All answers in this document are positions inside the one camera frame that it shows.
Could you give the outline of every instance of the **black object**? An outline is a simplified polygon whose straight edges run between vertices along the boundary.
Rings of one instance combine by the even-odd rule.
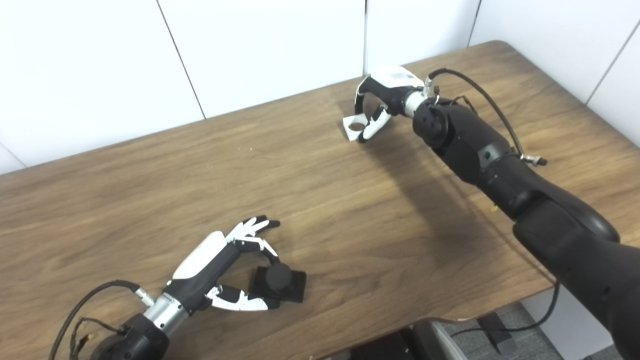
[[[275,263],[269,268],[258,266],[251,292],[258,297],[302,302],[307,273],[293,271],[286,264]]]
[[[435,135],[434,121],[446,123]],[[425,100],[413,130],[515,222],[516,239],[609,330],[622,357],[640,359],[640,249],[620,244],[601,214],[535,173],[470,109]]]
[[[397,331],[360,345],[351,354],[355,360],[418,360]]]
[[[504,329],[504,323],[498,314],[488,313],[478,318],[477,321],[498,354],[507,355],[517,349],[516,341],[510,333],[506,331],[491,331],[491,329]]]
[[[89,301],[89,299],[91,299],[95,294],[99,293],[100,291],[106,289],[106,288],[110,288],[112,286],[119,286],[119,287],[123,287],[123,288],[127,288],[129,290],[131,290],[131,292],[135,293],[138,289],[140,289],[140,285],[133,283],[131,281],[126,281],[126,280],[114,280],[114,281],[109,281],[109,282],[105,282],[104,284],[98,286],[97,288],[93,289],[92,291],[89,291],[88,294],[86,294],[77,304],[76,306],[73,308],[73,310],[71,310],[71,313],[69,313],[69,315],[67,316],[67,319],[65,320],[65,322],[62,324],[62,328],[60,329],[60,332],[58,333],[58,336],[56,337],[56,340],[53,342],[53,346],[51,347],[51,353],[49,353],[49,360],[54,360],[56,357],[56,353],[58,352],[58,348],[60,347],[60,343],[62,342],[62,338],[65,336],[65,333],[67,332],[67,329],[69,328],[69,325],[71,324],[71,321],[74,319],[74,317],[76,317],[76,315],[78,314],[78,311],[80,311],[80,309],[86,304],[87,301]],[[71,354],[74,353],[76,344],[75,341],[74,343],[71,344],[71,348],[69,349],[69,352]]]
[[[545,314],[545,316],[542,316],[540,320],[532,323],[531,325],[527,325],[523,327],[511,327],[511,328],[509,327],[485,327],[485,328],[474,327],[471,329],[460,330],[458,332],[455,332],[451,334],[451,337],[453,338],[454,336],[458,336],[460,334],[464,334],[465,332],[472,332],[472,331],[518,332],[518,331],[527,331],[535,327],[539,327],[540,325],[544,324],[547,320],[549,320],[549,318],[551,317],[551,314],[554,312],[554,309],[556,308],[556,302],[558,301],[559,294],[560,294],[560,281],[556,280],[556,283],[554,284],[554,293],[551,296],[551,303],[549,304],[547,313]]]
[[[172,280],[163,289],[163,293],[167,293],[178,300],[189,313],[189,316],[193,315],[196,310],[207,309],[211,305],[211,300],[205,295],[239,257],[240,251],[233,244],[228,243],[196,275],[188,279]]]
[[[142,314],[124,323],[126,333],[102,340],[91,354],[91,360],[155,360],[162,359],[169,338]]]

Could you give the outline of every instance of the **black cable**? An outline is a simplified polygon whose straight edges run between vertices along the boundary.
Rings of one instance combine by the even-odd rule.
[[[496,104],[495,101],[493,101],[493,99],[489,96],[489,94],[487,94],[487,92],[482,87],[480,87],[480,85],[478,85],[475,81],[471,80],[468,76],[462,74],[461,72],[450,70],[447,68],[434,70],[432,73],[429,74],[429,79],[433,80],[436,76],[441,74],[451,74],[451,75],[458,76],[460,79],[466,81],[471,86],[473,86],[480,94],[482,94],[482,96],[484,96],[484,98],[487,100],[489,105],[491,105],[491,107],[495,110],[495,112],[498,114],[498,117],[500,118],[500,120],[502,120],[502,123],[509,131],[509,134],[513,139],[513,143],[516,147],[516,150],[519,152],[519,155],[524,154],[524,151],[522,150],[522,145],[520,144],[520,140],[518,139],[518,135],[516,135],[516,132],[513,130],[513,127],[511,127],[509,120],[507,120],[507,117],[504,116],[504,114],[502,113],[502,110],[500,110],[500,108],[498,107],[498,104]]]
[[[62,342],[62,338],[64,338],[65,333],[67,332],[67,329],[69,328],[69,325],[71,324],[71,321],[74,319],[74,317],[76,317],[76,315],[78,314],[78,311],[80,311],[80,308],[87,301],[89,301],[89,299],[91,299],[95,294],[99,293],[100,291],[102,291],[102,290],[104,290],[106,288],[110,288],[112,286],[121,286],[123,288],[128,288],[133,293],[135,293],[138,289],[140,289],[140,285],[134,284],[131,281],[114,280],[114,281],[105,282],[104,284],[98,286],[97,288],[93,289],[88,294],[86,294],[82,298],[82,300],[80,300],[80,302],[77,303],[77,305],[73,308],[73,310],[71,310],[71,313],[69,313],[69,316],[65,320],[65,323],[62,324],[62,328],[60,329],[60,332],[58,333],[58,336],[56,337],[56,341],[54,341],[53,346],[51,347],[51,353],[49,354],[49,360],[54,360],[55,359],[56,353],[58,352],[58,348],[60,347],[60,343]]]
[[[76,326],[74,326],[74,330],[71,333],[71,344],[69,346],[69,359],[70,360],[77,360],[78,359],[78,355],[80,353],[80,350],[82,350],[82,348],[84,347],[84,344],[89,340],[88,336],[83,337],[82,339],[80,339],[80,341],[78,343],[76,343],[76,336],[77,336],[77,332],[78,329],[80,328],[80,325],[82,325],[83,322],[93,322],[96,323],[100,326],[102,326],[103,328],[109,330],[109,331],[113,331],[117,334],[122,334],[123,331],[120,329],[116,329],[115,327],[109,325],[108,323],[105,323],[101,320],[95,319],[95,318],[80,318],[80,320],[78,320],[78,322],[76,323]]]
[[[468,97],[461,95],[456,97],[455,99],[453,99],[453,102],[456,102],[460,99],[463,99],[465,101],[465,103],[467,104],[467,106],[471,109],[471,111],[474,112],[474,114],[478,115],[478,112],[476,111],[476,108],[474,107],[474,105],[471,103],[471,101],[469,100]]]
[[[527,325],[527,326],[523,326],[523,327],[515,327],[515,328],[507,328],[507,327],[503,327],[500,329],[484,329],[482,327],[474,327],[471,329],[467,329],[467,330],[461,330],[458,332],[454,332],[453,334],[451,334],[451,337],[453,338],[454,336],[460,335],[460,334],[464,334],[465,332],[472,332],[472,331],[499,331],[499,332],[518,332],[518,331],[526,331],[526,330],[531,330],[535,327],[539,327],[540,325],[542,325],[543,323],[545,323],[547,320],[549,320],[549,318],[551,317],[551,314],[554,312],[554,309],[556,308],[556,302],[558,300],[558,294],[560,294],[560,281],[556,280],[556,283],[554,285],[554,294],[551,297],[551,304],[549,304],[549,309],[547,310],[547,313],[545,314],[545,316],[542,316],[542,318],[540,320],[538,320],[537,322],[531,324],[531,325]]]

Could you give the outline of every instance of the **wood grain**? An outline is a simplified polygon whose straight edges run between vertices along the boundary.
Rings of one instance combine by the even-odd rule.
[[[444,66],[493,95],[525,150],[550,160],[543,176],[640,246],[638,149],[505,43],[407,67],[423,78]],[[340,121],[358,82],[0,177],[6,358],[44,358],[73,305],[102,282],[128,279],[158,295],[207,234],[259,214],[282,221],[264,236],[308,273],[305,302],[198,313],[166,358],[319,359],[423,318],[473,318],[548,288],[511,222],[436,159],[410,120],[392,120],[366,145],[346,140]],[[506,135],[469,86],[447,76],[438,84],[444,96],[467,94]],[[223,282],[247,288],[265,262],[245,256]],[[142,309],[108,290],[81,314],[117,325]],[[61,350],[64,358],[67,340]]]

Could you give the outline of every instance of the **gray floor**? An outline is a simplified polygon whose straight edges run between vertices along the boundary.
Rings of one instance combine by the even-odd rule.
[[[519,303],[503,307],[496,312],[506,327],[523,327],[534,322]],[[449,334],[477,326],[475,320],[454,325],[444,324]],[[460,334],[454,339],[468,360],[563,360],[540,329],[512,332],[511,335],[518,349],[508,355],[498,354],[481,331]],[[609,347],[585,360],[622,360],[622,358],[614,347]]]

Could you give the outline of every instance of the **black robotic arm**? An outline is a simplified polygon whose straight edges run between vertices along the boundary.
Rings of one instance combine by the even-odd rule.
[[[474,110],[438,94],[429,96],[432,79],[446,72],[460,74],[440,69],[424,86],[407,81],[391,89],[385,81],[400,75],[374,73],[356,93],[356,116],[363,116],[358,114],[364,93],[370,92],[382,100],[379,109],[413,119],[416,135],[462,181],[478,187],[514,221],[516,239],[604,325],[620,354],[640,359],[640,249],[620,244],[618,232],[601,214],[527,164],[544,165],[546,160],[523,154],[517,139],[517,150],[512,148]],[[380,114],[376,110],[367,127]],[[367,132],[367,127],[360,142],[379,129]]]

